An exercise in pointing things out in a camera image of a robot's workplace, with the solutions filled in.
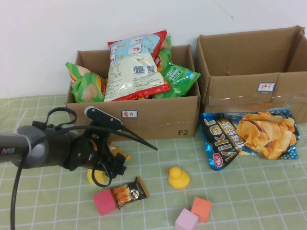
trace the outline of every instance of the toy block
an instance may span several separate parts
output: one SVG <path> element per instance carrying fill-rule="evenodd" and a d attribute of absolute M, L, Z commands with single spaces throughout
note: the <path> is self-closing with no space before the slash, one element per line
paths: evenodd
<path fill-rule="evenodd" d="M 197 223 L 198 216 L 184 208 L 175 222 L 175 229 L 195 230 Z"/>
<path fill-rule="evenodd" d="M 93 196 L 98 212 L 101 216 L 116 210 L 118 207 L 110 189 L 105 189 Z"/>
<path fill-rule="evenodd" d="M 106 172 L 95 170 L 95 178 L 100 184 L 105 184 L 106 182 Z M 89 169 L 87 172 L 87 179 L 90 184 L 94 184 L 94 181 L 92 179 L 92 170 Z"/>
<path fill-rule="evenodd" d="M 211 209 L 211 202 L 203 200 L 198 197 L 194 199 L 191 212 L 199 217 L 199 221 L 203 223 L 208 222 L 208 217 Z"/>

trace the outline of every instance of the table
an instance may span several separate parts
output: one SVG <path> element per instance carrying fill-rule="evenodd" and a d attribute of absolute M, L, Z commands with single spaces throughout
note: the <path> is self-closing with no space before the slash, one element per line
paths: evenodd
<path fill-rule="evenodd" d="M 12 133 L 16 123 L 45 121 L 54 107 L 64 106 L 65 95 L 0 99 L 0 130 Z M 67 121 L 59 113 L 51 123 Z M 18 230 L 172 230 L 183 208 L 194 197 L 212 202 L 201 230 L 306 230 L 307 229 L 307 124 L 299 125 L 298 160 L 236 157 L 224 170 L 208 164 L 200 128 L 194 138 L 151 140 L 159 151 L 132 141 L 115 144 L 132 159 L 113 186 L 140 176 L 151 197 L 99 217 L 93 195 L 100 187 L 89 184 L 87 170 L 69 172 L 58 166 L 24 170 L 16 204 Z M 191 177 L 184 190 L 172 188 L 167 170 L 179 166 Z M 0 165 L 0 230 L 9 229 L 12 186 L 17 168 Z"/>

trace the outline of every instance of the pink cube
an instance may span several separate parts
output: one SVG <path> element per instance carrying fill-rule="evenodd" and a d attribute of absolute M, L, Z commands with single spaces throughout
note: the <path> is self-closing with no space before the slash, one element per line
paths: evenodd
<path fill-rule="evenodd" d="M 101 216 L 116 210 L 118 207 L 110 189 L 105 189 L 93 196 L 98 212 Z"/>
<path fill-rule="evenodd" d="M 198 216 L 184 208 L 175 222 L 175 229 L 195 230 L 197 223 Z"/>

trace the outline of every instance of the light purple cube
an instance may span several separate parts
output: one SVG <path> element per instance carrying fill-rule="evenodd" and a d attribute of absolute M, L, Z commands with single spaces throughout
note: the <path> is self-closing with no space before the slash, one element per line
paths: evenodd
<path fill-rule="evenodd" d="M 175 222 L 175 229 L 195 230 L 197 223 L 198 216 L 184 208 Z"/>

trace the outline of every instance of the cardboard box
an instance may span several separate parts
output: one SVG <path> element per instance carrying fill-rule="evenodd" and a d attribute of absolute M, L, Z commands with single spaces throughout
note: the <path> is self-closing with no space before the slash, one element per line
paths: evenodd
<path fill-rule="evenodd" d="M 173 63 L 194 71 L 190 45 L 174 46 Z M 83 66 L 103 78 L 107 78 L 110 51 L 78 51 L 76 64 Z M 85 116 L 84 109 L 94 106 L 108 114 L 119 118 L 123 124 L 144 139 L 190 138 L 195 134 L 200 105 L 200 91 L 196 83 L 186 97 L 148 99 L 132 101 L 75 103 L 71 86 L 66 106 L 77 112 L 74 125 L 87 125 L 90 120 Z M 134 117 L 125 117 L 124 112 L 132 112 Z M 112 135 L 111 140 L 123 138 Z"/>
<path fill-rule="evenodd" d="M 300 26 L 200 35 L 201 111 L 289 109 L 307 122 L 307 39 Z"/>

